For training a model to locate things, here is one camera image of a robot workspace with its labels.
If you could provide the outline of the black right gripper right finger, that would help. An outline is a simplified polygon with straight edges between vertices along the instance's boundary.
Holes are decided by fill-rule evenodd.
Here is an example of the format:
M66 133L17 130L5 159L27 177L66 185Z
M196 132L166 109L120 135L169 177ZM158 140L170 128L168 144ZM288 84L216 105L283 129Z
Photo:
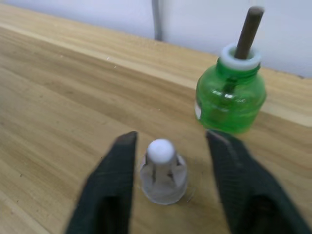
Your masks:
M212 129L207 130L206 139L231 233L311 233L287 193L241 140Z

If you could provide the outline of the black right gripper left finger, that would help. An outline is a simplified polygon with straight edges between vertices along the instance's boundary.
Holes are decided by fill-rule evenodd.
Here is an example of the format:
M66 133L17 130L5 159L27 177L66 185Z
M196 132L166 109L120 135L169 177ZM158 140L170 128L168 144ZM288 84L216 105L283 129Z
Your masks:
M67 234L129 233L137 132L116 138L89 175L66 229Z

